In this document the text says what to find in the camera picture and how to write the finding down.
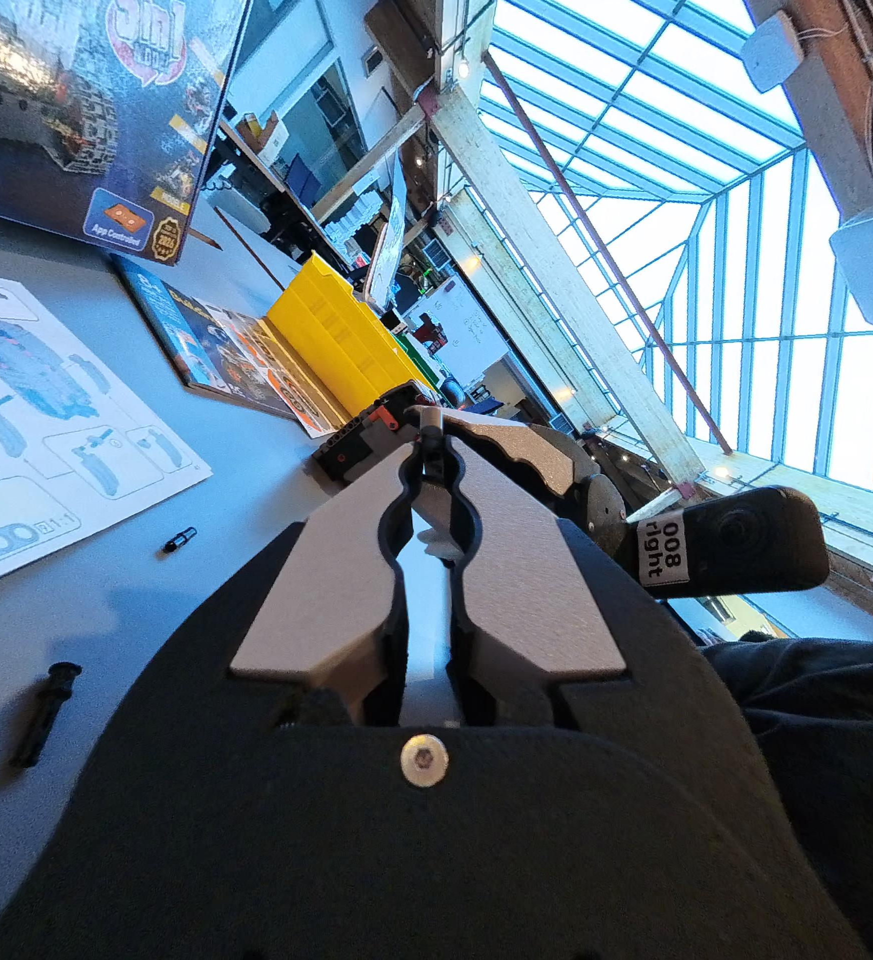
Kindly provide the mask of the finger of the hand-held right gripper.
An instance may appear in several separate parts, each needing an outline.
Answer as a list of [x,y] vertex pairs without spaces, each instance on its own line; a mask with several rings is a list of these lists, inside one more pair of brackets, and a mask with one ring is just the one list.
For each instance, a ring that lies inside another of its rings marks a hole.
[[459,562],[467,554],[467,510],[449,490],[424,480],[413,510],[426,525],[417,539],[427,556],[441,562]]
[[443,409],[446,434],[537,499],[560,499],[581,482],[574,457],[532,426],[485,414]]

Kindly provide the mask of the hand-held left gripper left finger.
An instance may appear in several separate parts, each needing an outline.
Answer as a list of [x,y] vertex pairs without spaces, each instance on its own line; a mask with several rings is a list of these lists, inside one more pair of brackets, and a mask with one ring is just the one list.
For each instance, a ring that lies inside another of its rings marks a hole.
[[230,672],[334,690],[355,722],[395,724],[409,634],[397,557],[412,537],[411,504],[407,442],[308,517]]

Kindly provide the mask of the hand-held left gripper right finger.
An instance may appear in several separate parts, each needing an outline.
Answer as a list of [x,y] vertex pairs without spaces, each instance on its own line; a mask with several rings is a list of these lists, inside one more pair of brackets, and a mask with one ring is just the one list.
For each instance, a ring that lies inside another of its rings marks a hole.
[[522,695],[618,681],[627,664],[560,519],[464,442],[450,444],[450,682],[465,724]]

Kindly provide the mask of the grey perforated building beam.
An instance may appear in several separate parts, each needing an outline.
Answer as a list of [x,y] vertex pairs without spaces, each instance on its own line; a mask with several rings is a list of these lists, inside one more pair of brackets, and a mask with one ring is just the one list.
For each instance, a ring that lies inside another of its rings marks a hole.
[[446,456],[443,407],[420,405],[416,411],[423,475],[430,483],[442,486]]

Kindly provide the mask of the grey desk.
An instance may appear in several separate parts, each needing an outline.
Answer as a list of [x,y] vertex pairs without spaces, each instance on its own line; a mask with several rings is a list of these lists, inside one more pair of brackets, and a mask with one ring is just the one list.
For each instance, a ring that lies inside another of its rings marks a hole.
[[[22,282],[210,466],[160,505],[0,578],[0,934],[21,958],[429,958],[427,904],[388,855],[419,797],[344,747],[355,727],[275,725],[285,691],[227,677],[282,533],[326,498],[286,421],[186,393],[94,247],[0,221]],[[177,552],[161,547],[192,526]],[[11,755],[48,668],[82,666],[38,763]],[[3,957],[0,946],[0,957]]]

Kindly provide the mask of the partly built toy vehicle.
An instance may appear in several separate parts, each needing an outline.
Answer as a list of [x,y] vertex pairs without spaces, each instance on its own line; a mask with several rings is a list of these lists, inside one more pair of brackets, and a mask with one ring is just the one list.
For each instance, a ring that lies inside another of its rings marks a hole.
[[407,410],[444,406],[435,390],[417,379],[386,390],[310,454],[329,479],[350,484],[418,437],[419,415]]

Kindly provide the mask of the whiteboard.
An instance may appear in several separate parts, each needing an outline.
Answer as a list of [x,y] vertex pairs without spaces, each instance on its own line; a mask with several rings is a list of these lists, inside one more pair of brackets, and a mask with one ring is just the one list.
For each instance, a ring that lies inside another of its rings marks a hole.
[[410,336],[464,388],[483,381],[509,352],[491,317],[458,275],[410,306],[404,320]]

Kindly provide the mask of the pale wooden roof beam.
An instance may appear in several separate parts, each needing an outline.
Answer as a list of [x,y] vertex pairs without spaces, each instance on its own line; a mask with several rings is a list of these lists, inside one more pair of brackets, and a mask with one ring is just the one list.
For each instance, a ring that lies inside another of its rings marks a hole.
[[696,481],[705,468],[703,462],[503,156],[475,106],[459,86],[439,92],[432,80],[420,89],[416,101],[469,185],[573,330],[670,482],[683,494],[694,497]]

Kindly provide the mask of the yellow storage bin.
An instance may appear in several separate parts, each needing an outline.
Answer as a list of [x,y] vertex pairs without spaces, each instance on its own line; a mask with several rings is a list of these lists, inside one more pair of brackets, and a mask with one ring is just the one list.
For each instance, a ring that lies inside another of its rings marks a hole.
[[422,371],[352,285],[312,253],[264,320],[300,356],[350,417],[415,381],[411,396],[437,400]]

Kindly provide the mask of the glass skylight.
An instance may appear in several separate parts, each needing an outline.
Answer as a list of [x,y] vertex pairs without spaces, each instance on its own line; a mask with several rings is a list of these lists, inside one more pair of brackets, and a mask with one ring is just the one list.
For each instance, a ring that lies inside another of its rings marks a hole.
[[498,2],[478,115],[677,426],[873,492],[873,325],[746,2]]

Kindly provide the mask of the building instruction booklet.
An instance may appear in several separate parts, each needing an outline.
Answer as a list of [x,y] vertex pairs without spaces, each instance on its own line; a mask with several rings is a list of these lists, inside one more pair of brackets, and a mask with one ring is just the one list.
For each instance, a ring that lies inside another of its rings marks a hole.
[[112,260],[188,390],[297,423],[312,439],[343,427],[345,409],[262,318],[186,294],[130,258]]

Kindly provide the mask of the open instruction booklet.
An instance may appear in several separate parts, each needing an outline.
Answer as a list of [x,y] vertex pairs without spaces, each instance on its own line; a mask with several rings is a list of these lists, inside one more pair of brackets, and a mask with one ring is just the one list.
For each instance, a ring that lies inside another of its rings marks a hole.
[[0,578],[212,474],[22,283],[0,277]]

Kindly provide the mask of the blue toy kit box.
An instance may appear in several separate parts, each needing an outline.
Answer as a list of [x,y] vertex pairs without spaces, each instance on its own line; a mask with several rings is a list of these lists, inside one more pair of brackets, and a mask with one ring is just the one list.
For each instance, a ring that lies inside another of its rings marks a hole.
[[174,266],[245,1],[0,1],[0,218]]

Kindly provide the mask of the white wall sensor box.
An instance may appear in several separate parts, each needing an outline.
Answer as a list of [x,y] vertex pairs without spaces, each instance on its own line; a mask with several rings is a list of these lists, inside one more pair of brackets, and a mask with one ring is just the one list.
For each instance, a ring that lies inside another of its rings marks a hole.
[[803,42],[790,15],[776,11],[755,27],[739,58],[754,89],[763,94],[783,85],[803,64]]

